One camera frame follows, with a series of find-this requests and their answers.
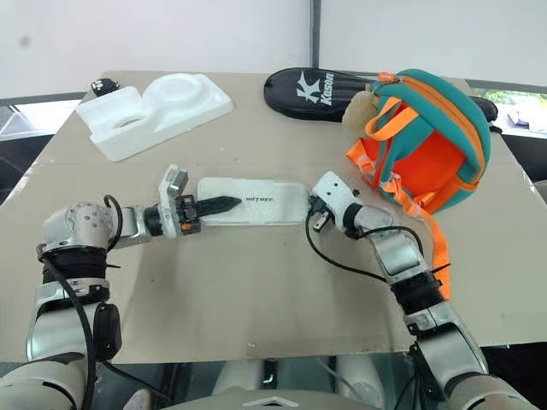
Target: backpack handle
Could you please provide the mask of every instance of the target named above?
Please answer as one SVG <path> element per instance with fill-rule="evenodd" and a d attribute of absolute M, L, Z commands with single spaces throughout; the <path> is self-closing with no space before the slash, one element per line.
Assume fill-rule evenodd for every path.
<path fill-rule="evenodd" d="M 405 108 L 403 111 L 394 115 L 384 126 L 379 130 L 374 131 L 378 120 L 387 114 L 392 108 L 401 103 L 402 100 L 397 97 L 389 97 L 384 104 L 384 107 L 380 110 L 378 115 L 373 117 L 365 126 L 365 133 L 376 141 L 385 141 L 387 139 L 395 137 L 405 126 L 412 122 L 418 113 L 411 107 Z"/>

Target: backpack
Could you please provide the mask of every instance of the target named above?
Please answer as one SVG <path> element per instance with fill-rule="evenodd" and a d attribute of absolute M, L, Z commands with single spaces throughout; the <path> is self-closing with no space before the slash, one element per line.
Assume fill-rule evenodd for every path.
<path fill-rule="evenodd" d="M 490 158 L 488 123 L 471 98 L 425 71 L 380 73 L 371 92 L 357 94 L 344 114 L 344 123 L 356 109 L 361 119 L 367 117 L 366 137 L 347 157 L 369 184 L 428 224 L 432 271 L 442 282 L 441 293 L 450 298 L 448 245 L 431 214 L 476 191 Z"/>

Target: orange zipper pull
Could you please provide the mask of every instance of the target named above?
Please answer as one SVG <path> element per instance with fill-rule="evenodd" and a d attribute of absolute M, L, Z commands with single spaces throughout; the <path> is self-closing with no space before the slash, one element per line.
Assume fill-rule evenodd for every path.
<path fill-rule="evenodd" d="M 396 81 L 400 81 L 396 74 L 388 73 L 386 71 L 380 71 L 378 73 L 378 80 L 382 83 L 394 83 Z"/>

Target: white wall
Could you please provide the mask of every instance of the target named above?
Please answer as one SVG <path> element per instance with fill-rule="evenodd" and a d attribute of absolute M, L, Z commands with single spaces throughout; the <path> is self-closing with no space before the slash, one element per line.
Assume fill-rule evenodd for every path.
<path fill-rule="evenodd" d="M 107 70 L 309 64 L 308 0 L 1 0 L 0 97 L 83 91 Z"/>
<path fill-rule="evenodd" d="M 545 0 L 323 0 L 321 66 L 547 85 Z"/>

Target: beige table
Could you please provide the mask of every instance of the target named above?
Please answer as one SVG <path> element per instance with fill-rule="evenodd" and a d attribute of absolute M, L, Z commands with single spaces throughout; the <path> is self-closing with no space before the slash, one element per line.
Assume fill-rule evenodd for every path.
<path fill-rule="evenodd" d="M 105 76 L 141 91 L 161 73 Z M 187 192 L 202 177 L 301 181 L 332 170 L 382 200 L 344 158 L 355 139 L 340 124 L 293 120 L 262 99 L 266 75 L 210 74 L 235 102 L 229 115 L 120 163 L 91 144 L 72 115 L 0 208 L 0 360 L 24 360 L 41 265 L 34 247 L 52 212 L 115 195 L 122 204 L 158 201 L 170 163 L 186 168 Z M 420 223 L 402 222 L 431 244 Z M 453 297 L 481 345 L 547 340 L 544 236 L 547 212 L 498 136 L 477 193 L 438 215 L 449 239 Z M 379 272 L 367 243 L 333 229 L 316 238 L 334 259 Z M 390 291 L 341 272 L 309 248 L 303 226 L 210 227 L 177 240 L 114 250 L 111 301 L 121 311 L 119 362 L 181 362 L 403 350 L 412 339 Z"/>

